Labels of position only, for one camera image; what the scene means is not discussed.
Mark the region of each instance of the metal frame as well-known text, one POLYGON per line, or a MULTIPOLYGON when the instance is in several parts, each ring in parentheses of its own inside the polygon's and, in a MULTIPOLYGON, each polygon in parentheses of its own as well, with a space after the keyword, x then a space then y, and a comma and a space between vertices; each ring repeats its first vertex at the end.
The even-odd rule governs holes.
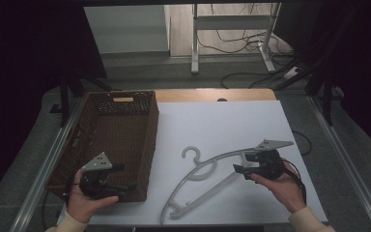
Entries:
POLYGON ((47 153, 46 159, 44 160, 41 169, 39 170, 38 175, 32 184, 32 187, 30 187, 22 206, 17 213, 17 216, 14 218, 14 223, 12 224, 10 230, 11 232, 22 232, 27 229, 32 215, 38 206, 39 200, 41 199, 44 183, 46 182, 57 159, 59 158, 61 149, 66 142, 69 131, 77 119, 78 113, 83 107, 83 102, 84 101, 82 99, 78 99, 71 103, 73 109, 71 117, 68 122, 59 129, 56 139, 47 153))
POLYGON ((198 73, 198 34, 199 30, 245 30, 266 29, 263 43, 258 43, 259 50, 269 73, 275 73, 275 67, 268 54, 268 45, 276 21, 280 3, 276 3, 271 15, 204 15, 198 16, 198 4, 193 5, 191 73, 198 73))
POLYGON ((366 210, 366 213, 371 219, 371 192, 366 184, 363 182, 360 174, 357 171, 352 159, 350 158, 348 152, 346 151, 345 147, 343 146, 339 136, 336 134, 335 129, 329 125, 329 123, 325 120, 323 115, 323 109, 319 104, 318 97, 308 97, 308 100, 314 110, 315 115, 318 118, 319 123, 324 130, 325 135, 327 136, 330 144, 332 145, 333 150, 335 151, 336 155, 341 162, 345 173, 347 174, 351 184, 353 185, 357 196, 360 199, 363 207, 366 210))

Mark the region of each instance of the black cable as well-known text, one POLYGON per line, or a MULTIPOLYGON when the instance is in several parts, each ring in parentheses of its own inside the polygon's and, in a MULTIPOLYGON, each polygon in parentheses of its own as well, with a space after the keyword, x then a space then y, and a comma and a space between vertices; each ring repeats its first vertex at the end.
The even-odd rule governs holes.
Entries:
POLYGON ((286 174, 288 174, 288 176, 290 176, 297 183, 298 187, 300 188, 300 192, 302 193, 303 202, 306 205, 306 187, 305 187, 305 184, 302 181, 302 178, 300 177, 300 172, 298 171, 297 167, 293 163, 291 163, 291 162, 289 162, 287 160, 284 160, 284 161, 285 162, 288 162, 289 164, 291 164, 295 168, 295 170, 297 171, 298 175, 296 175, 295 173, 293 173, 288 168, 284 167, 284 172, 286 174))
POLYGON ((288 70, 286 70, 285 72, 283 72, 282 74, 280 74, 279 76, 276 76, 274 77, 273 79, 270 80, 270 82, 266 85, 267 88, 270 88, 270 85, 272 85, 277 79, 281 79, 284 77, 284 75, 288 72, 288 70))
MULTIPOLYGON (((211 4, 211 8, 212 8, 212 14, 213 14, 213 15, 216 15, 216 12, 214 11, 214 6, 213 6, 213 4, 211 4)), ((248 11, 248 14, 249 14, 249 15, 252 15, 253 8, 254 8, 254 5, 251 5, 251 9, 248 11)), ((222 39, 221 36, 219 35, 218 30, 215 30, 215 31, 216 31, 216 33, 218 34, 219 39, 220 39, 221 41, 223 41, 223 42, 245 41, 246 38, 249 38, 249 37, 245 37, 245 32, 246 32, 246 30, 243 30, 243 36, 242 36, 240 39, 233 39, 233 40, 224 40, 224 39, 222 39)))
POLYGON ((261 32, 259 34, 255 34, 255 35, 252 35, 252 36, 245 36, 243 35, 241 38, 239 39, 232 39, 232 40, 225 40, 225 39, 222 39, 221 36, 219 35, 218 33, 218 30, 216 31, 216 33, 218 34, 218 37, 221 41, 223 42, 237 42, 237 41, 245 41, 246 43, 249 42, 249 40, 251 40, 252 38, 254 37, 258 37, 258 36, 262 36, 265 34, 265 32, 261 32))
POLYGON ((43 230, 44 230, 44 231, 47 230, 46 217, 45 217, 45 208, 46 208, 46 201, 47 201, 47 196, 48 196, 48 195, 49 195, 49 191, 46 190, 46 193, 44 194, 44 197, 43 197, 42 213, 41 213, 41 217, 42 217, 42 226, 43 226, 43 230))
POLYGON ((296 133, 296 134, 300 135, 301 137, 303 137, 306 140, 306 142, 308 142, 308 144, 309 144, 308 150, 306 150, 306 152, 300 153, 301 156, 308 155, 312 151, 312 142, 311 142, 311 140, 308 137, 306 137, 305 134, 303 134, 303 133, 301 133, 299 131, 292 130, 292 133, 296 133))
POLYGON ((288 64, 282 64, 282 63, 279 63, 279 61, 276 61, 276 60, 275 60, 275 57, 278 57, 278 56, 275 56, 273 53, 271 53, 270 57, 271 57, 272 61, 273 61, 275 64, 279 65, 279 66, 286 66, 286 65, 289 64, 289 63, 288 63, 288 64))
POLYGON ((283 72, 286 72, 289 68, 292 68, 296 63, 297 63, 297 59, 293 59, 290 63, 288 63, 286 66, 282 67, 281 69, 279 69, 278 71, 272 73, 270 76, 268 76, 267 78, 264 78, 264 79, 261 79, 261 80, 257 80, 257 81, 254 81, 252 82, 249 86, 248 86, 248 89, 251 89, 254 85, 256 84, 262 84, 261 82, 264 81, 264 80, 267 80, 267 79, 271 79, 273 76, 276 76, 277 74, 281 74, 283 72))
POLYGON ((229 89, 225 84, 224 84, 224 80, 229 77, 229 76, 232 76, 232 75, 269 75, 268 73, 255 73, 255 72, 234 72, 234 73, 230 73, 230 74, 227 74, 227 75, 224 75, 222 78, 221 78, 221 86, 224 88, 224 89, 229 89))
MULTIPOLYGON (((253 11, 253 10, 254 10, 254 4, 251 3, 251 9, 249 9, 248 14, 249 14, 249 15, 252 15, 252 11, 253 11)), ((250 38, 248 37, 248 39, 245 40, 245 39, 244 39, 245 33, 246 33, 246 29, 243 30, 243 36, 242 36, 242 39, 243 39, 243 41, 247 42, 247 41, 250 40, 250 38)))
POLYGON ((63 196, 65 197, 65 204, 66 204, 66 208, 69 207, 69 199, 71 197, 71 188, 72 186, 74 185, 79 185, 79 184, 76 184, 74 182, 74 176, 76 175, 76 173, 79 171, 80 168, 77 168, 75 169, 72 174, 70 175, 69 179, 67 180, 66 182, 66 187, 65 187, 65 192, 63 193, 63 196))
POLYGON ((233 53, 237 53, 237 52, 240 52, 242 50, 244 50, 249 44, 254 44, 254 43, 258 43, 260 41, 253 41, 253 42, 249 42, 248 44, 246 44, 244 47, 242 47, 241 49, 238 49, 238 50, 235 50, 235 51, 225 51, 225 50, 221 50, 219 48, 216 48, 214 46, 208 46, 208 45, 204 45, 200 42, 200 39, 198 38, 197 36, 197 41, 200 45, 204 46, 205 48, 211 48, 211 49, 214 49, 214 50, 218 50, 218 51, 221 51, 221 52, 224 52, 224 53, 229 53, 229 54, 233 54, 233 53))
POLYGON ((245 8, 246 8, 246 3, 243 4, 243 8, 240 10, 240 12, 238 13, 238 15, 240 15, 243 12, 243 9, 245 9, 245 8))
MULTIPOLYGON (((253 11, 253 7, 254 7, 254 6, 257 6, 257 5, 255 5, 255 4, 252 4, 252 5, 251 5, 250 14, 252 13, 252 11, 253 11)), ((273 8, 273 3, 271 3, 270 14, 272 14, 272 8, 273 8)), ((314 44, 310 45, 309 47, 307 47, 307 48, 305 48, 305 49, 302 49, 301 52, 296 53, 295 56, 296 56, 298 59, 305 59, 305 58, 309 57, 312 53, 314 53, 315 50, 318 50, 318 49, 321 47, 321 45, 323 45, 323 44, 325 43, 325 41, 326 41, 326 37, 331 33, 331 29, 332 29, 333 27, 334 27, 334 25, 331 25, 330 28, 329 28, 328 30, 326 30, 325 33, 324 33, 321 37, 318 38, 317 42, 315 42, 314 44)), ((234 42, 234 41, 240 41, 240 40, 249 41, 251 38, 253 38, 253 37, 255 37, 255 36, 260 36, 261 34, 263 34, 263 33, 260 33, 260 34, 258 34, 258 35, 254 35, 254 36, 251 36, 251 37, 246 37, 246 36, 245 36, 245 31, 246 31, 246 30, 244 30, 244 32, 243 32, 243 37, 242 37, 242 38, 240 38, 240 39, 234 39, 234 40, 223 40, 223 39, 220 37, 220 35, 219 35, 218 32, 217 32, 217 34, 218 34, 218 36, 220 37, 220 39, 221 39, 222 41, 224 41, 224 42, 234 42)), ((237 52, 239 52, 239 51, 241 51, 241 50, 243 50, 243 49, 245 49, 245 48, 248 49, 250 46, 251 46, 251 43, 248 43, 248 44, 245 45, 244 48, 239 49, 239 50, 237 50, 237 51, 231 51, 231 52, 223 51, 223 50, 221 50, 221 49, 218 49, 218 48, 216 48, 216 47, 212 47, 212 46, 206 46, 206 47, 207 47, 207 48, 216 49, 216 50, 218 50, 218 51, 225 52, 225 53, 237 53, 237 52)), ((283 55, 287 55, 287 54, 281 52, 280 49, 279 49, 279 47, 277 47, 276 49, 277 49, 281 54, 283 54, 283 55)), ((282 65, 282 64, 279 64, 278 62, 276 62, 274 59, 272 59, 272 60, 273 60, 273 62, 275 62, 276 64, 278 64, 278 65, 282 65)))
POLYGON ((274 39, 274 40, 276 40, 275 48, 276 48, 276 50, 277 50, 280 54, 282 54, 282 55, 284 55, 284 56, 292 56, 292 55, 289 55, 289 54, 286 54, 286 53, 282 52, 282 51, 279 49, 279 38, 277 38, 277 37, 275 37, 275 36, 271 36, 271 38, 274 39))

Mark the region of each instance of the wrist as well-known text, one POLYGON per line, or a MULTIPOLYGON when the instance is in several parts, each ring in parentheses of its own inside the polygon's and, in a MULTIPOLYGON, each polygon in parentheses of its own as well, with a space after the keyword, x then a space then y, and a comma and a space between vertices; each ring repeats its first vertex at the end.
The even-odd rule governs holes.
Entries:
POLYGON ((292 202, 289 205, 286 206, 287 210, 291 213, 294 214, 298 212, 299 210, 305 208, 306 205, 303 201, 298 201, 298 202, 292 202))
POLYGON ((82 212, 71 211, 67 209, 68 214, 75 220, 79 221, 80 223, 89 223, 91 216, 88 216, 82 212))

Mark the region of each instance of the gray carpet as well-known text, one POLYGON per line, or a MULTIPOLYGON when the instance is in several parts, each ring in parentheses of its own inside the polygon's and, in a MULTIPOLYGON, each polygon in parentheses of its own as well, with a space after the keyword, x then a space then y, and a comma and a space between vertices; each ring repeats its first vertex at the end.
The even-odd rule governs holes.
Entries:
MULTIPOLYGON (((202 59, 200 73, 192 75, 187 60, 174 63, 142 65, 108 65, 106 81, 116 89, 183 89, 183 88, 222 88, 220 79, 228 73, 265 73, 264 64, 259 58, 235 62, 235 58, 202 59)), ((230 88, 246 88, 253 81, 262 79, 261 75, 236 75, 224 83, 230 88)), ((84 82, 87 90, 101 91, 97 86, 84 82)), ((303 159, 326 211, 329 224, 336 231, 371 231, 371 221, 346 176, 337 155, 322 131, 307 96, 303 93, 306 80, 300 81, 286 90, 277 92, 292 130, 305 134, 312 142, 311 152, 303 159)), ((269 82, 256 87, 267 86, 269 82)), ((43 97, 41 114, 25 141, 14 164, 0 184, 0 231, 8 231, 14 222, 23 200, 37 175, 47 152, 52 145, 61 122, 60 114, 50 114, 53 104, 60 103, 59 90, 49 91, 43 97)), ((352 155, 362 178, 371 190, 371 140, 347 116, 338 101, 333 102, 332 119, 338 135, 352 155)), ((306 140, 295 134, 302 151, 309 148, 306 140)), ((27 231, 43 231, 43 197, 27 231)), ((51 193, 45 208, 45 221, 53 226, 57 214, 62 209, 62 201, 51 193)), ((130 231, 130 228, 116 229, 90 226, 87 231, 130 231)), ((265 231, 293 231, 289 224, 266 225, 265 231)))

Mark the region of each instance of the sleeve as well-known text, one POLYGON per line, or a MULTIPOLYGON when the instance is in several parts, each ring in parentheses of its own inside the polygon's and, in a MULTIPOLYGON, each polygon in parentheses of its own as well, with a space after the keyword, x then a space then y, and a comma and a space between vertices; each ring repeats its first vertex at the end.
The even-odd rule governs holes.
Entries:
POLYGON ((83 232, 88 223, 82 223, 71 217, 68 212, 65 212, 65 217, 57 227, 52 227, 46 232, 83 232))
POLYGON ((292 214, 288 220, 297 232, 334 232, 335 230, 322 224, 309 207, 305 207, 292 214))

